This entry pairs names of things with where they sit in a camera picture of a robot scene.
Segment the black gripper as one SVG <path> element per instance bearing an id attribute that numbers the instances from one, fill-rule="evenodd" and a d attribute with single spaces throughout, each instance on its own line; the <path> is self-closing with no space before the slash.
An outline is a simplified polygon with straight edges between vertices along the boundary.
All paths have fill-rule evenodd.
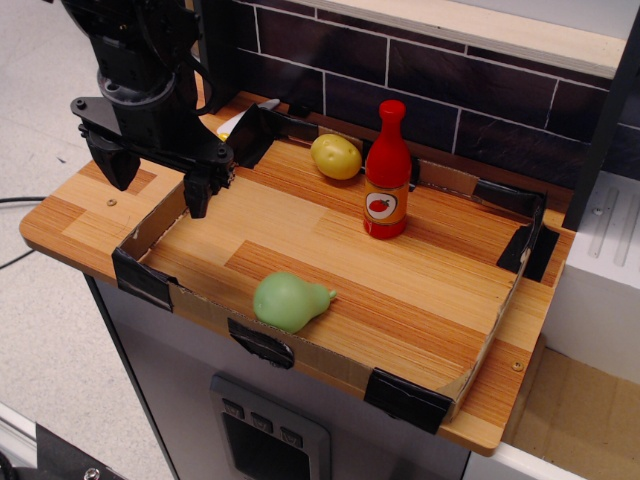
<path id="1" fill-rule="evenodd" d="M 187 173 L 184 198 L 193 219 L 206 217 L 209 201 L 234 178 L 234 154 L 200 120 L 193 75 L 176 74 L 149 91 L 98 76 L 99 97 L 79 97 L 71 110 L 81 120 L 94 162 L 109 183 L 125 191 L 142 158 Z"/>

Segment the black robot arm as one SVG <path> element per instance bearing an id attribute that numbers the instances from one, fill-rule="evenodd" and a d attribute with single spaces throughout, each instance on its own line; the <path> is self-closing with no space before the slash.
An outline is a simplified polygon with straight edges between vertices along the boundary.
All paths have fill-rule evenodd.
<path id="1" fill-rule="evenodd" d="M 199 16 L 182 1 L 66 1 L 66 13 L 91 43 L 98 97 L 71 104 L 92 158 L 111 185 L 125 191 L 142 160 L 183 173 L 191 216 L 233 179 L 232 149 L 200 120 L 213 96 L 196 81 L 213 81 L 193 56 Z"/>

